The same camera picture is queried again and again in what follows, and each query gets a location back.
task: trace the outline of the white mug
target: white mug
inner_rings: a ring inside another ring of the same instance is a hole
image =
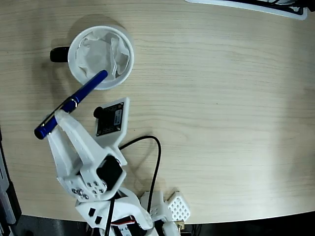
[[[113,33],[116,33],[119,35],[126,43],[130,58],[127,65],[126,70],[123,74],[118,76],[113,81],[103,81],[101,82],[95,89],[97,90],[106,90],[111,89],[117,85],[120,85],[123,81],[126,80],[126,78],[131,73],[133,63],[134,63],[134,49],[133,49],[133,40],[130,36],[130,34],[122,27],[115,26],[115,25],[107,25],[107,26],[94,26],[91,28],[88,28],[81,33],[79,33],[74,40],[72,41],[70,47],[58,47],[54,48],[50,52],[50,60],[52,62],[68,62],[69,69],[71,71],[71,74],[75,77],[77,81],[79,81],[81,84],[85,84],[89,79],[86,77],[85,72],[79,68],[76,65],[75,58],[76,58],[76,51],[79,47],[79,44],[81,40],[89,33],[98,30],[98,29],[104,29],[108,31],[112,31]]]

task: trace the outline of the white perforated block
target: white perforated block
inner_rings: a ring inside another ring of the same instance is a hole
[[[168,208],[172,211],[174,221],[187,221],[190,217],[190,208],[180,192],[175,192],[167,201]]]

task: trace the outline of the black floor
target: black floor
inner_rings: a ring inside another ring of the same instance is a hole
[[[315,212],[271,218],[264,220],[203,224],[198,235],[198,225],[195,225],[193,236],[279,236],[287,234],[315,235]],[[187,225],[186,232],[191,232],[193,226]],[[75,221],[53,220],[31,216],[21,216],[14,227],[16,236],[90,236],[86,232],[86,223]]]

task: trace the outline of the black mug handle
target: black mug handle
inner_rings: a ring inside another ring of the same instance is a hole
[[[52,62],[68,62],[68,52],[70,47],[54,48],[50,51],[50,60]]]

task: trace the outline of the blue pen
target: blue pen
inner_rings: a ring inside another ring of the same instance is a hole
[[[106,77],[107,71],[102,70],[91,78],[85,85],[77,90],[72,96],[68,97],[60,104],[39,126],[34,130],[34,134],[38,139],[44,139],[56,126],[55,111],[62,109],[65,112],[71,113],[78,104]]]

